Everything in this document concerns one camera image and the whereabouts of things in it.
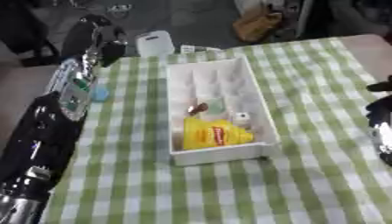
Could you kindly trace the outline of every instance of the gingham tablecloth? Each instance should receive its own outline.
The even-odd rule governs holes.
[[[165,66],[247,56],[282,138],[257,159],[177,167]],[[336,38],[125,58],[94,103],[44,223],[392,223],[390,169],[368,137],[375,82]]]

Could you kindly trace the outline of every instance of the floor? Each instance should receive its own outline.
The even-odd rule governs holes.
[[[132,4],[132,10],[126,18],[113,18],[105,12],[113,4]],[[232,30],[232,23],[239,17],[234,0],[93,0],[86,6],[79,10],[59,0],[58,6],[47,5],[34,13],[48,25],[48,38],[59,49],[72,25],[88,13],[104,15],[126,31],[126,56],[137,56],[137,35],[155,30],[168,31],[176,49],[183,44],[222,49],[244,45]],[[0,63],[15,62],[16,57],[0,44]]]

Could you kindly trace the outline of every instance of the metal robot arm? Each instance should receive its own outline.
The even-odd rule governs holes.
[[[388,81],[367,86],[367,90],[371,92],[392,91],[392,75],[388,77]],[[380,159],[392,166],[392,129],[390,127],[392,95],[370,103],[366,109],[369,126],[372,128],[374,146]]]
[[[30,105],[0,158],[0,224],[38,223],[74,154],[95,87],[95,68],[125,52],[123,31],[88,15],[68,33],[63,62]]]

